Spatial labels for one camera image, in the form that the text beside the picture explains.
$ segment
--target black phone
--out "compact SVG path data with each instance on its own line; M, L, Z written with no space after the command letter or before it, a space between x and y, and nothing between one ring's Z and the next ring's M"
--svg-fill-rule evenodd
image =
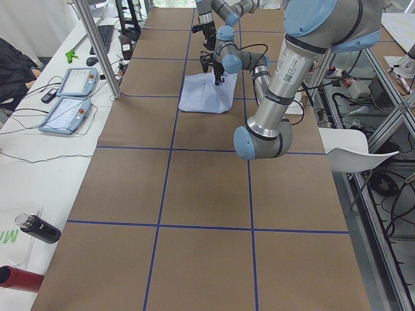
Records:
M51 89L49 92L47 92L46 95L44 95L40 100L44 102L45 104L48 104L56 97L56 92L58 89Z

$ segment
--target white table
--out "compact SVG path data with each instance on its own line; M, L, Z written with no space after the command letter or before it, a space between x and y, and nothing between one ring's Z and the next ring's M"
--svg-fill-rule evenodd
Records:
M100 25L114 24L117 19L105 19ZM86 40L77 50L79 59L67 63L65 53L72 49L85 34L84 27L79 22L68 35L62 46L56 52L32 89L48 83L53 76L63 76L67 68L87 67L86 58L89 55L91 44ZM118 32L114 30L113 41L108 53L110 62L113 63L122 56L121 46L117 38ZM97 63L95 67L99 74L102 69ZM22 100L18 108L36 108L49 111L57 99L49 104L40 101L45 94L36 93ZM91 156L95 150L97 139L101 134L105 121L110 112L113 97L108 84L91 98L92 103L98 108L93 118L95 108L77 130L86 135L50 135L40 132L38 129L24 130L17 133L0 135L0 148L11 156L36 161L48 159L60 155L85 155ZM24 110L17 111L13 116L25 126L35 126L45 118L44 113ZM9 119L0 133L13 132L22 129L14 119ZM17 209L25 207L43 208L41 217L56 227L63 229L82 183L90 158L68 157L36 164L24 163L0 154L0 196L1 210ZM57 244L46 244L34 239L26 270L45 274ZM17 290L1 289L0 310L2 311L26 311L30 310L36 294Z

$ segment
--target green object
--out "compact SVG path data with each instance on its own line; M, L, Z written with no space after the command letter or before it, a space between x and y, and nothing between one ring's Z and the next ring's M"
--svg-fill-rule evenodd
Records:
M71 63L73 58L79 58L75 54L75 50L74 49L69 50L69 52L66 52L65 55L66 55L66 58L67 58L67 63Z

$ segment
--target aluminum frame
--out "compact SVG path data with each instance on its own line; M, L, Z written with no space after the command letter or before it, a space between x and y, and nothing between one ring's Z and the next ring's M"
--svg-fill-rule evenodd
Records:
M86 34L97 55L101 68L104 71L105 78L111 88L114 99L118 99L121 95L121 90L114 72L112 71L110 60L108 59L104 44L99 36L98 29L95 26L91 11L89 11L89 6L85 0L73 0L73 4L77 8L79 17L84 24Z

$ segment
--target white cloth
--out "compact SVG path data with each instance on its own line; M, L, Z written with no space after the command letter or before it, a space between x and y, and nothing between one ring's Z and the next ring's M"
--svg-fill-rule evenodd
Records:
M215 85L213 73L185 76L179 109L182 111L222 113L232 108L237 73L224 73L225 82Z

